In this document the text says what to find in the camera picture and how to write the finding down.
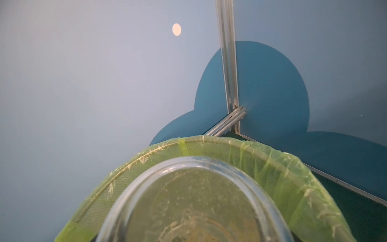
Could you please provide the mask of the red lid oatmeal jar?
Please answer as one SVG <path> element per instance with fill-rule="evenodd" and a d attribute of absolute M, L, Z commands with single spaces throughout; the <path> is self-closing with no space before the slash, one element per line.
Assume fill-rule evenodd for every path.
<path fill-rule="evenodd" d="M 99 242 L 292 242 L 285 220 L 243 171 L 208 157 L 163 161 L 119 196 Z"/>

